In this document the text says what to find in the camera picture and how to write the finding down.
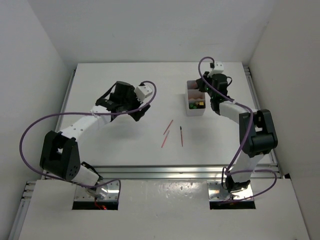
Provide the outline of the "white organizer box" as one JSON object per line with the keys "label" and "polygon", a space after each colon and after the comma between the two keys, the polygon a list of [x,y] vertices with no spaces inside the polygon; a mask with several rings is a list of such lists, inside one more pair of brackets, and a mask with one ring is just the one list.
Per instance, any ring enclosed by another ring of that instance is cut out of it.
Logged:
{"label": "white organizer box", "polygon": [[189,109],[189,105],[191,103],[189,103],[189,99],[188,99],[188,95],[191,93],[202,93],[205,96],[204,92],[201,92],[199,89],[191,89],[191,86],[193,84],[197,84],[195,80],[188,80],[186,82],[186,88],[185,88],[185,94],[184,94],[184,98],[185,98],[185,107],[186,107],[186,115],[188,117],[198,117],[198,116],[202,116],[205,112],[206,109],[206,99],[201,99],[201,100],[195,100],[196,102],[204,102],[204,105],[196,105],[195,103],[193,105],[195,105],[197,107],[197,109]]}

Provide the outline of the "gourd-shaped beige sponge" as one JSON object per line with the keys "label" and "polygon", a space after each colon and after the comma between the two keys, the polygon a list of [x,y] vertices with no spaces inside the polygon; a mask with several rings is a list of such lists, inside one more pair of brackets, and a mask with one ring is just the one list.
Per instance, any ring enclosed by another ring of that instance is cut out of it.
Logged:
{"label": "gourd-shaped beige sponge", "polygon": [[191,100],[197,100],[197,101],[200,101],[200,100],[203,100],[205,99],[205,95],[202,94],[202,93],[190,93],[188,95],[188,100],[191,101]]}

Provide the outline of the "pink mascara wand brush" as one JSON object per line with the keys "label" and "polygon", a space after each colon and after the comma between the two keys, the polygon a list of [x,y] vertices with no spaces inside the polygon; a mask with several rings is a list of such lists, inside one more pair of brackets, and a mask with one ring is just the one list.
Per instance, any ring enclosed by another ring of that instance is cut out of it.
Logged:
{"label": "pink mascara wand brush", "polygon": [[180,132],[181,147],[183,147],[184,146],[184,140],[183,140],[183,129],[182,129],[182,126],[179,126],[179,132]]}

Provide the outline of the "pink lip pencil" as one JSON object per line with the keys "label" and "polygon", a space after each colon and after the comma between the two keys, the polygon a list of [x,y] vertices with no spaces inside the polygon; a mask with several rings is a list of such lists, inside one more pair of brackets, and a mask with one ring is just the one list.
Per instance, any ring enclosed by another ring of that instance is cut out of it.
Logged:
{"label": "pink lip pencil", "polygon": [[191,88],[192,90],[196,90],[196,89],[198,89],[199,87],[198,87],[198,85],[195,83],[195,84],[191,85],[190,88]]}

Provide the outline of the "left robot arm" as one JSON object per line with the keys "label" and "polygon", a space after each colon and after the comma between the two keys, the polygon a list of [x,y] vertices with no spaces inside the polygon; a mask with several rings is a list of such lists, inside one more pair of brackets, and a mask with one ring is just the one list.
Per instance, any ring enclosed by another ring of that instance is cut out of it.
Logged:
{"label": "left robot arm", "polygon": [[91,166],[81,162],[81,143],[119,115],[129,115],[136,122],[139,121],[150,108],[150,104],[144,101],[152,101],[156,95],[156,88],[150,88],[149,84],[149,81],[144,81],[135,87],[117,81],[79,120],[59,132],[48,132],[44,138],[40,167],[64,181],[96,188],[101,176]]}

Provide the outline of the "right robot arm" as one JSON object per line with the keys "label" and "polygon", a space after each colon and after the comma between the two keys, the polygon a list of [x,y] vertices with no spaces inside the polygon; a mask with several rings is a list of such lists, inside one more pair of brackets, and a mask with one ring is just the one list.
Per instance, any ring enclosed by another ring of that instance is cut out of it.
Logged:
{"label": "right robot arm", "polygon": [[196,80],[197,89],[210,97],[211,109],[239,127],[239,148],[223,171],[222,184],[229,193],[246,189],[259,161],[278,146],[272,114],[268,109],[254,110],[228,96],[229,77],[206,71]]}

